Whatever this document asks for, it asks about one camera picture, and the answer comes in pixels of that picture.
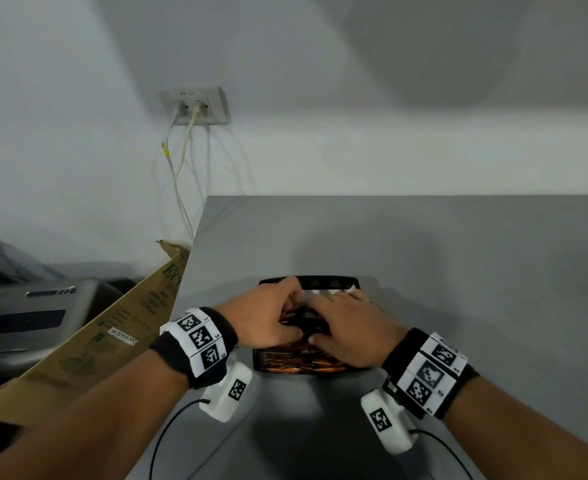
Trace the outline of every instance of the white marker label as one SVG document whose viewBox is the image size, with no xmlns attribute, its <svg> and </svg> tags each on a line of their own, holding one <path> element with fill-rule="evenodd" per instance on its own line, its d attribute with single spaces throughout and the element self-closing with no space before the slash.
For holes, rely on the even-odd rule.
<svg viewBox="0 0 588 480">
<path fill-rule="evenodd" d="M 137 339 L 128 335 L 127 333 L 120 331 L 118 328 L 112 327 L 107 331 L 111 336 L 116 337 L 122 342 L 125 342 L 127 345 L 134 345 L 138 342 Z"/>
</svg>

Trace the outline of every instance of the electrical socket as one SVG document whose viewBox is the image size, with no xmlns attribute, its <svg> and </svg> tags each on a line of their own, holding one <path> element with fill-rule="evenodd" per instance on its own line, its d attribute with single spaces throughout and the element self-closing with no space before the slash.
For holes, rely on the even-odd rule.
<svg viewBox="0 0 588 480">
<path fill-rule="evenodd" d="M 181 101 L 187 106 L 186 114 L 181 114 L 176 120 L 177 126 L 187 126 L 192 119 L 192 111 L 201 101 L 207 105 L 196 119 L 195 125 L 224 125 L 227 123 L 227 106 L 224 104 L 223 89 L 215 86 L 212 88 L 175 88 L 165 91 L 156 91 L 161 100 L 165 112 L 169 118 L 174 113 L 176 102 Z"/>
</svg>

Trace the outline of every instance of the gray device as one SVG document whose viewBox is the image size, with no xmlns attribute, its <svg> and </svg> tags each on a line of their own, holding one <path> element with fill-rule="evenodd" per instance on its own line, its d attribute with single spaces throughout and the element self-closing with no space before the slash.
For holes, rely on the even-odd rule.
<svg viewBox="0 0 588 480">
<path fill-rule="evenodd" d="M 121 296 L 96 278 L 0 287 L 0 376 L 22 374 Z"/>
</svg>

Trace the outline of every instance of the gray table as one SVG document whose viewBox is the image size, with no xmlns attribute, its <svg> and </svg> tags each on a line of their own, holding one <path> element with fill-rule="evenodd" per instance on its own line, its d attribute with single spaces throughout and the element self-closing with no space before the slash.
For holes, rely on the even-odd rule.
<svg viewBox="0 0 588 480">
<path fill-rule="evenodd" d="M 284 274 L 356 276 L 383 309 L 438 331 L 588 442 L 588 197 L 210 197 L 174 312 Z M 429 438 L 397 458 L 383 450 L 359 403 L 381 382 L 379 371 L 254 381 L 239 424 L 184 412 L 154 478 L 187 478 L 234 428 L 195 478 L 464 478 Z M 482 478 L 438 421 L 419 424 Z M 151 449 L 130 478 L 147 478 Z"/>
</svg>

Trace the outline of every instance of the left hand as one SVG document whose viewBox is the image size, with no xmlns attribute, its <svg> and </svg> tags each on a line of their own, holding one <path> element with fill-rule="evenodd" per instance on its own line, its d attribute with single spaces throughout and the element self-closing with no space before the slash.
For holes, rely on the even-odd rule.
<svg viewBox="0 0 588 480">
<path fill-rule="evenodd" d="M 256 349 L 296 342 L 303 331 L 279 323 L 283 310 L 303 303 L 303 290 L 295 276 L 280 283 L 262 284 L 215 306 L 234 327 L 238 343 Z"/>
</svg>

